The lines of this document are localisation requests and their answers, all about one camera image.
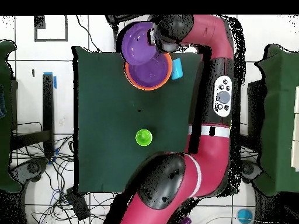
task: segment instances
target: blue cup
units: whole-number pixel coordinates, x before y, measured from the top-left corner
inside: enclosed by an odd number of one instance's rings
[[[183,69],[182,69],[182,63],[180,61],[180,58],[177,58],[172,61],[172,72],[171,72],[171,79],[176,80],[183,76]]]

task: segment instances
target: green cup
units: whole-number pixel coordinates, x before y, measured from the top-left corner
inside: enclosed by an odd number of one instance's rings
[[[141,129],[136,134],[136,142],[140,146],[148,146],[152,142],[152,134],[147,129]]]

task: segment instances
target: metal stand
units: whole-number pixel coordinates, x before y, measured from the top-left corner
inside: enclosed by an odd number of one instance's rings
[[[16,89],[18,82],[12,80],[12,130],[17,126],[16,112]],[[46,157],[54,156],[54,105],[53,105],[53,76],[43,75],[43,130],[26,134],[14,134],[11,137],[11,149],[17,150],[22,147],[43,142]]]

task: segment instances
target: orange bowl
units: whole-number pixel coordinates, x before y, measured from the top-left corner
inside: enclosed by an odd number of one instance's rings
[[[171,72],[172,72],[172,60],[171,60],[171,56],[169,55],[169,53],[166,53],[166,54],[163,54],[163,55],[165,56],[167,64],[168,64],[168,71],[167,71],[166,77],[164,78],[164,80],[161,83],[159,83],[158,85],[156,85],[154,87],[143,87],[143,86],[140,86],[131,77],[130,72],[129,72],[129,64],[126,62],[125,65],[124,65],[124,74],[126,75],[126,78],[128,79],[128,81],[134,87],[136,87],[137,89],[142,89],[142,90],[146,90],[146,91],[158,89],[161,86],[163,86],[164,84],[166,84],[166,82],[168,81],[168,79],[171,76]]]

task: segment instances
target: blue object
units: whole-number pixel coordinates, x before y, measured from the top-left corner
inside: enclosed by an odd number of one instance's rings
[[[56,76],[53,76],[53,85],[54,88],[56,89],[57,88]]]
[[[238,219],[242,224],[249,224],[252,222],[252,212],[248,209],[240,209],[238,211]]]
[[[172,72],[171,72],[171,79],[179,79],[183,76],[183,68],[180,58],[177,58],[172,61]]]
[[[48,165],[52,165],[53,162],[55,162],[55,161],[56,161],[56,157],[54,156],[54,157],[52,157],[52,161],[51,161],[51,162],[48,162]]]
[[[44,75],[52,75],[53,76],[53,73],[52,72],[44,72]],[[57,88],[56,76],[53,76],[53,86],[55,89]]]

